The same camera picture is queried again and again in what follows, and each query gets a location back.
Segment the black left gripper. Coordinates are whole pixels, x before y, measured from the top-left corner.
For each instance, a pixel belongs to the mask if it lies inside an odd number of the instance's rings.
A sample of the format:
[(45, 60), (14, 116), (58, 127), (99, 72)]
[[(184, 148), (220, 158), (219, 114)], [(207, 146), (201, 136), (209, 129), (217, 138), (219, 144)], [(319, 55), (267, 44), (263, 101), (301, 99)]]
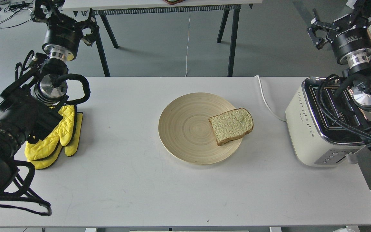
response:
[(77, 22), (61, 13), (53, 0), (36, 0), (33, 7), (33, 22), (47, 25), (42, 49), (50, 59), (72, 61), (78, 55), (80, 41), (92, 46), (99, 33), (94, 10), (90, 9), (87, 20)]

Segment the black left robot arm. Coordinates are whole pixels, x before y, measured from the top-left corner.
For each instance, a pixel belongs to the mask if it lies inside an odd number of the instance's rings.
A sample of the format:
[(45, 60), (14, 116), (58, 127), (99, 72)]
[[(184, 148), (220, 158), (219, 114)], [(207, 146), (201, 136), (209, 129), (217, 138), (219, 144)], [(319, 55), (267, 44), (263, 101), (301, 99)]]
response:
[[(69, 73), (66, 65), (76, 58), (80, 41), (92, 46), (97, 39), (99, 27), (93, 9), (88, 13), (87, 20), (77, 22), (61, 13), (55, 0), (36, 0), (32, 21), (47, 25), (44, 52), (30, 51), (21, 64), (22, 70), (15, 72), (15, 81), (0, 95), (3, 99), (0, 103), (0, 201), (36, 203), (47, 211), (19, 207), (20, 210), (41, 216), (52, 214), (50, 203), (30, 188), (34, 165), (15, 160), (14, 156), (25, 142), (37, 143), (59, 125), (61, 107), (89, 99), (87, 79)], [(0, 208), (16, 206), (0, 204)]]

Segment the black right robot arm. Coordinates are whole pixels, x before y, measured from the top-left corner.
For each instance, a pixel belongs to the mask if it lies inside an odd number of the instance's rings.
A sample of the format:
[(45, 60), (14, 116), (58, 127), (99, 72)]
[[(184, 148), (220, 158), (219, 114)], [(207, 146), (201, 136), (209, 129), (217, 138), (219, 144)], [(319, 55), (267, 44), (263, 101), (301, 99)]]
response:
[(364, 146), (371, 152), (371, 0), (356, 0), (353, 11), (323, 22), (313, 9), (308, 35), (317, 49), (330, 44), (343, 75), (308, 78), (302, 90), (318, 133), (341, 148)]

